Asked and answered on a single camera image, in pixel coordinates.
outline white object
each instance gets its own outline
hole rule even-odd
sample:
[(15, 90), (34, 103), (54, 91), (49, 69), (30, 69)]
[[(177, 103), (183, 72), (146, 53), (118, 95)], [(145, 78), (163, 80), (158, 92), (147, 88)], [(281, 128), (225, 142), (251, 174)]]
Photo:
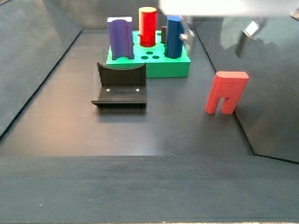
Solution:
[(298, 0), (161, 0), (166, 15), (202, 17), (289, 16), (298, 8)]

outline red arch block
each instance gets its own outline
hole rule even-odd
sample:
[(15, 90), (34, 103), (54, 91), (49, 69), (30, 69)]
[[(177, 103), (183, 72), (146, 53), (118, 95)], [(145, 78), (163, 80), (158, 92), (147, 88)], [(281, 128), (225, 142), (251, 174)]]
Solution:
[(239, 103), (243, 90), (249, 83), (249, 74), (246, 72), (217, 72), (210, 98), (206, 105), (206, 112), (215, 114), (221, 98), (225, 98), (222, 113), (231, 115)]

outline gray floor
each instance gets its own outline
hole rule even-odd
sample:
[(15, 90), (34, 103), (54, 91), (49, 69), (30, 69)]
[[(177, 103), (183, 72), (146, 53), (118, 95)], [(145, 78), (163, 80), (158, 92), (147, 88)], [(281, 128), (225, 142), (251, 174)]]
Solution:
[(0, 156), (249, 155), (235, 116), (207, 115), (214, 70), (199, 43), (189, 78), (147, 80), (145, 111), (102, 111), (97, 62), (109, 35), (86, 31), (0, 143)]
[(146, 113), (90, 102), (107, 49), (103, 31), (79, 36), (5, 136), (0, 223), (298, 222), (299, 166), (253, 156), (235, 116), (203, 111), (201, 43), (190, 78), (149, 80)]

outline purple cylinder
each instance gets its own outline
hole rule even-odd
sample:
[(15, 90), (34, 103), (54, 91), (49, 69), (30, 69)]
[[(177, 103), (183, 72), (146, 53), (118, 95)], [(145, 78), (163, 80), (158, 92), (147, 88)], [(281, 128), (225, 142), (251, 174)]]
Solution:
[(110, 17), (107, 19), (107, 28), (110, 34), (113, 60), (117, 60), (121, 57), (129, 57), (133, 60), (135, 58), (133, 18)]

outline green block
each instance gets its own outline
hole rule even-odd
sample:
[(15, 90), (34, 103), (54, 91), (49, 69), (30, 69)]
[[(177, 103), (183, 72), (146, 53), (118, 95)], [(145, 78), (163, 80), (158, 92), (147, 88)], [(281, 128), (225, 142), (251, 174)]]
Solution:
[(186, 49), (182, 49), (182, 57), (170, 59), (165, 57), (165, 44), (162, 44), (162, 32), (157, 32), (155, 46), (143, 47), (139, 45), (139, 31), (134, 31), (135, 58), (127, 57), (113, 60), (111, 47), (107, 55), (107, 66), (114, 68), (133, 68), (146, 63), (147, 78), (189, 77), (191, 59)]

